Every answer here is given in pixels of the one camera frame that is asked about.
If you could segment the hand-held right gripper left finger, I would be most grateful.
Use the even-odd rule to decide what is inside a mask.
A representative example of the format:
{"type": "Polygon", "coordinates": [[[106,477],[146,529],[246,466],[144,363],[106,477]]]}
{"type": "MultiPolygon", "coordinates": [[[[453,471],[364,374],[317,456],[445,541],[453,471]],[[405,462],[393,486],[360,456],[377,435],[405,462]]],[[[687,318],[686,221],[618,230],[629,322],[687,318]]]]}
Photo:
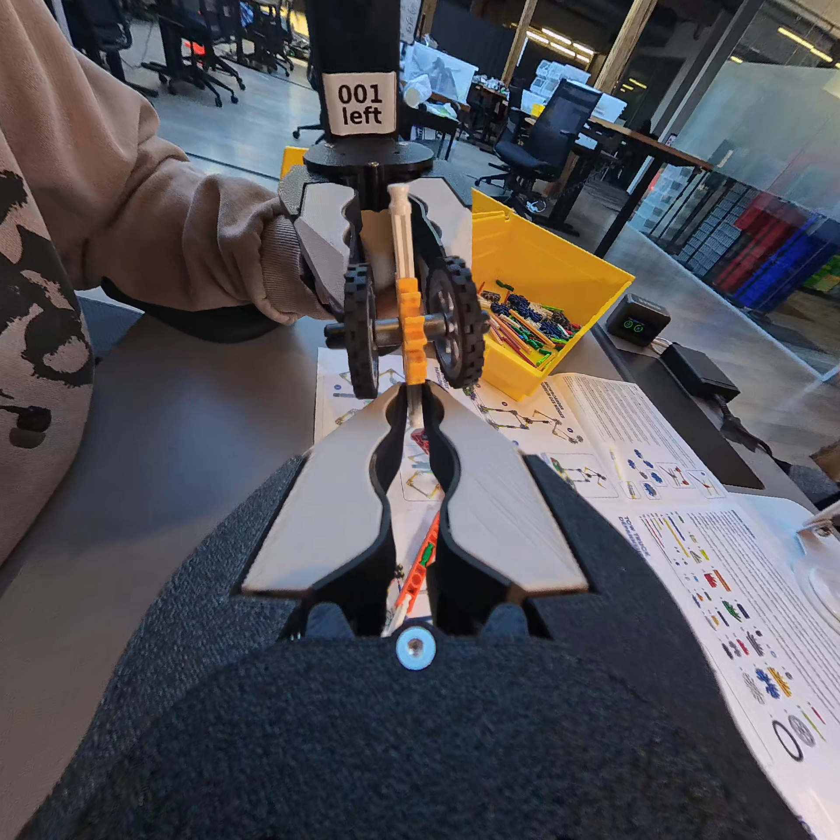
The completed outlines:
{"type": "Polygon", "coordinates": [[[394,385],[306,454],[245,572],[241,592],[330,602],[383,628],[396,572],[387,494],[402,459],[407,394],[394,385]]]}

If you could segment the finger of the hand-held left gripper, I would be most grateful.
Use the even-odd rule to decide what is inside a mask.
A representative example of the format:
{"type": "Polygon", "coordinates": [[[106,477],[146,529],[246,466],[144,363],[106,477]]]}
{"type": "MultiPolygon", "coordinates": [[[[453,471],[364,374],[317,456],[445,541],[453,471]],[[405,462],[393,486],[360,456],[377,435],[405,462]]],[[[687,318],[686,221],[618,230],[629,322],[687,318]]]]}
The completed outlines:
{"type": "Polygon", "coordinates": [[[306,186],[294,223],[313,289],[327,309],[344,308],[345,276],[359,258],[358,193],[349,186],[306,186]]]}
{"type": "Polygon", "coordinates": [[[456,257],[472,268],[471,192],[450,184],[411,184],[413,251],[417,276],[425,283],[437,258],[456,257]]]}

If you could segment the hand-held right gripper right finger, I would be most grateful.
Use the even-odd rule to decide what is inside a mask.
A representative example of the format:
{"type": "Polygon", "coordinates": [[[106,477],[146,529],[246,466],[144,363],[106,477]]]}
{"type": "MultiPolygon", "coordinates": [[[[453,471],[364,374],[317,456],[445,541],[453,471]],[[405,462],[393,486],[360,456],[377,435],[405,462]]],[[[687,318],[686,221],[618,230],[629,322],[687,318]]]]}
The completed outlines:
{"type": "Polygon", "coordinates": [[[589,582],[547,499],[557,476],[437,384],[423,386],[430,466],[444,492],[428,578],[438,628],[475,628],[501,604],[589,582]]]}

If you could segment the detached toy model section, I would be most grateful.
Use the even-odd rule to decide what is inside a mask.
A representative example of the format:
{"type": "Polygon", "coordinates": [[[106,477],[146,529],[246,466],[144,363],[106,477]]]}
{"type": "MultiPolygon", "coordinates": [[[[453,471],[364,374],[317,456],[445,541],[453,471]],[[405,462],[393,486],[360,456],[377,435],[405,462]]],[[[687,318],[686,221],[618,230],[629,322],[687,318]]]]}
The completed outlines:
{"type": "Polygon", "coordinates": [[[447,384],[472,385],[484,365],[487,315],[478,300],[471,269],[456,257],[437,258],[426,282],[417,276],[413,251],[411,184],[448,184],[422,178],[391,184],[385,209],[362,213],[370,233],[358,239],[359,258],[351,264],[344,287],[344,308],[324,329],[331,349],[343,349],[350,381],[359,398],[379,389],[379,359],[402,356],[410,393],[425,381],[426,357],[432,352],[447,384]]]}

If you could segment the colourful construction toy model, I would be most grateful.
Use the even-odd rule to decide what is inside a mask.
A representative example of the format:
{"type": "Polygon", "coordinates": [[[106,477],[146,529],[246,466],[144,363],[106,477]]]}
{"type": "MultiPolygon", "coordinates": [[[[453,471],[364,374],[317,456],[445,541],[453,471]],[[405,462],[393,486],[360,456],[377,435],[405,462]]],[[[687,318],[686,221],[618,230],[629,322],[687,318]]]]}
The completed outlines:
{"type": "Polygon", "coordinates": [[[423,544],[417,552],[411,569],[404,580],[404,586],[396,598],[394,613],[392,615],[392,621],[389,625],[388,634],[393,634],[394,631],[404,622],[408,614],[413,609],[417,597],[426,582],[428,566],[432,564],[436,558],[439,524],[440,512],[437,512],[426,533],[423,544]]]}

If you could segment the person's left forearm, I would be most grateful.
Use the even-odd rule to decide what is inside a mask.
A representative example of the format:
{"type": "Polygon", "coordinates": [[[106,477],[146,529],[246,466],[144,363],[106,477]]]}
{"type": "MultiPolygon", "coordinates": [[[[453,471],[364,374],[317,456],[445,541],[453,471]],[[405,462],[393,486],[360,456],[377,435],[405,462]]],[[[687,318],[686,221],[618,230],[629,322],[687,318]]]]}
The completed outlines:
{"type": "Polygon", "coordinates": [[[2,173],[72,287],[106,279],[185,312],[250,304],[280,324],[331,317],[275,194],[195,168],[159,136],[146,98],[74,49],[43,2],[2,2],[1,36],[2,173]]]}

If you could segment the office desk with black legs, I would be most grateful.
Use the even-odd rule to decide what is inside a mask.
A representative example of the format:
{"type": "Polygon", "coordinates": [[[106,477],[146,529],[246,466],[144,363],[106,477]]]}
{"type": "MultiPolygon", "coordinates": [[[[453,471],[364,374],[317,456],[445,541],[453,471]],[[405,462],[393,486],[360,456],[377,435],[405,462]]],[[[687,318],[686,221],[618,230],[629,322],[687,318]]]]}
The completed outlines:
{"type": "Polygon", "coordinates": [[[619,137],[620,140],[627,142],[633,151],[640,153],[645,159],[650,159],[650,162],[640,172],[635,186],[628,194],[625,204],[618,211],[611,226],[604,233],[601,241],[595,248],[594,256],[598,258],[604,259],[606,257],[618,235],[620,235],[627,222],[634,215],[638,205],[642,202],[655,176],[664,165],[689,167],[699,172],[711,172],[713,169],[710,163],[694,155],[660,143],[645,134],[632,131],[614,122],[597,118],[594,115],[588,118],[585,126],[583,133],[599,140],[606,133],[611,133],[619,137]]]}

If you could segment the black office chair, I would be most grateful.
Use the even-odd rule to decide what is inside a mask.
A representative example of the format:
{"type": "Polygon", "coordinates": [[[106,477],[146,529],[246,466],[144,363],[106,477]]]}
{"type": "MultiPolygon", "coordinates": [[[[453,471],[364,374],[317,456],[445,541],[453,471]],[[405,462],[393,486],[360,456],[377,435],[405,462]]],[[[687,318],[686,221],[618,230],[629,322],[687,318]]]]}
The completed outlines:
{"type": "Polygon", "coordinates": [[[551,183],[561,176],[602,94],[578,81],[562,79],[522,143],[517,137],[524,118],[513,113],[509,116],[494,148],[507,166],[503,185],[508,194],[506,204],[513,204],[517,196],[530,196],[536,181],[551,183]]]}
{"type": "Polygon", "coordinates": [[[243,37],[253,46],[252,51],[245,55],[247,67],[270,75],[279,70],[286,77],[291,75],[292,33],[287,6],[281,1],[240,2],[243,37]]]}
{"type": "Polygon", "coordinates": [[[159,82],[175,95],[178,81],[213,94],[221,108],[219,89],[225,90],[232,103],[245,83],[217,47],[240,44],[239,2],[234,1],[158,1],[154,4],[164,51],[163,62],[144,61],[142,69],[156,74],[159,82]]]}

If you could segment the pile of loose toy pieces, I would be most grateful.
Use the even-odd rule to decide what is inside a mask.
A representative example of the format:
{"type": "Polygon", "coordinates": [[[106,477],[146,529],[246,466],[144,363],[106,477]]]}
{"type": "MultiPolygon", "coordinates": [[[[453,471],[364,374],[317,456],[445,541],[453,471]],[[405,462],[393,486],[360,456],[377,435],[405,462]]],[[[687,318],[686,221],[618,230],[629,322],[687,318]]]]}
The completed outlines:
{"type": "Polygon", "coordinates": [[[499,280],[481,287],[478,300],[487,315],[488,339],[540,372],[551,368],[582,331],[563,309],[531,301],[499,280]]]}

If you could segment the white instruction sheet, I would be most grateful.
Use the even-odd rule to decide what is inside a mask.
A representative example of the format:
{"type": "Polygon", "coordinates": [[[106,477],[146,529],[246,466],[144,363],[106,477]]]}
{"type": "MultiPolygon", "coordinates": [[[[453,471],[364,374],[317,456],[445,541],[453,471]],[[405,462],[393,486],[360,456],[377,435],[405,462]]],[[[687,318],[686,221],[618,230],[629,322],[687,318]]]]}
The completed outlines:
{"type": "Polygon", "coordinates": [[[453,392],[534,455],[621,535],[668,592],[734,721],[815,838],[838,838],[838,632],[806,600],[793,562],[808,512],[792,500],[727,492],[637,385],[553,375],[517,402],[480,382],[453,392]]]}

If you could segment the small black digital clock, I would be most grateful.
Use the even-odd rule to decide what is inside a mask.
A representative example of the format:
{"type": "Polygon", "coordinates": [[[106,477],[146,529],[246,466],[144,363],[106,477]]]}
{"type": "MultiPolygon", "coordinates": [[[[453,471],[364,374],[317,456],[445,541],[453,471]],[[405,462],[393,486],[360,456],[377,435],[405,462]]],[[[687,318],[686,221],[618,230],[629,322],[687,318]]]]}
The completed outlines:
{"type": "Polygon", "coordinates": [[[669,312],[658,304],[627,293],[609,315],[605,330],[637,347],[648,347],[671,323],[669,312]]]}

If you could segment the black power adapter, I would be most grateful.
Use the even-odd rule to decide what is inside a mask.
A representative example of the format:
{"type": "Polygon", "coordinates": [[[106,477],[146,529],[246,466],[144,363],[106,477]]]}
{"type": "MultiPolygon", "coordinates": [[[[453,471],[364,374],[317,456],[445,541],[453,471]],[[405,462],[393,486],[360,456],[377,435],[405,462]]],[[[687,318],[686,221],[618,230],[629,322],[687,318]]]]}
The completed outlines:
{"type": "Polygon", "coordinates": [[[698,350],[674,342],[660,354],[660,360],[691,396],[730,403],[741,393],[721,368],[698,350]]]}

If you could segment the wooden pillar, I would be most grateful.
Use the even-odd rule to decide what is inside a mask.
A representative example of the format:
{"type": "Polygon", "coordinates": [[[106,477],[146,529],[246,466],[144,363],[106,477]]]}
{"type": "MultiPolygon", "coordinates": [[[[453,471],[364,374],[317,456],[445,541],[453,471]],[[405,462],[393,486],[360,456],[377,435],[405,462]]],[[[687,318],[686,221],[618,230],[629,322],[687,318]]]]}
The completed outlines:
{"type": "Polygon", "coordinates": [[[598,90],[611,95],[627,67],[637,42],[658,1],[634,1],[595,80],[598,90]]]}

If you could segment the person's upper body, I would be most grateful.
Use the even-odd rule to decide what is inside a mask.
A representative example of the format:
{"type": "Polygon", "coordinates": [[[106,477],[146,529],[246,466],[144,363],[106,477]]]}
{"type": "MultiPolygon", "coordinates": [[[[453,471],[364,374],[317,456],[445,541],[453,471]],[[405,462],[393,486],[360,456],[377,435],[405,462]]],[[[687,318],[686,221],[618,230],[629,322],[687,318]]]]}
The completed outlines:
{"type": "Polygon", "coordinates": [[[5,137],[1,162],[1,560],[71,466],[94,363],[80,305],[5,137]]]}

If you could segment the red and blue storage bins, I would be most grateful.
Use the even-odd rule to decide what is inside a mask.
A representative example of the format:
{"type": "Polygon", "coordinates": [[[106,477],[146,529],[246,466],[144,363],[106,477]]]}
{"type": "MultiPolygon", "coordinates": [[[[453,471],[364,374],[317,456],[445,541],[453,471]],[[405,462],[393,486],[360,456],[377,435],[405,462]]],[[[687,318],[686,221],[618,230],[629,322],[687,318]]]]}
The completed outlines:
{"type": "Polygon", "coordinates": [[[838,253],[832,217],[761,192],[738,217],[739,237],[717,262],[712,288],[734,305],[771,312],[838,253]]]}

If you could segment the frosted glass partition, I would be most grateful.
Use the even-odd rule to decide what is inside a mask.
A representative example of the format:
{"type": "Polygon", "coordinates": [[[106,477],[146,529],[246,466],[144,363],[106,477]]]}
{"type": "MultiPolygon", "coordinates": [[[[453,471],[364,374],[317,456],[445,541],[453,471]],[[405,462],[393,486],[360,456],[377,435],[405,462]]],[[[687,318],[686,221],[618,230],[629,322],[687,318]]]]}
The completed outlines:
{"type": "MultiPolygon", "coordinates": [[[[666,166],[630,225],[715,291],[715,265],[760,193],[839,223],[838,128],[837,69],[730,62],[675,138],[676,149],[712,171],[666,166]]],[[[838,380],[838,253],[773,311],[730,303],[818,374],[838,380]]]]}

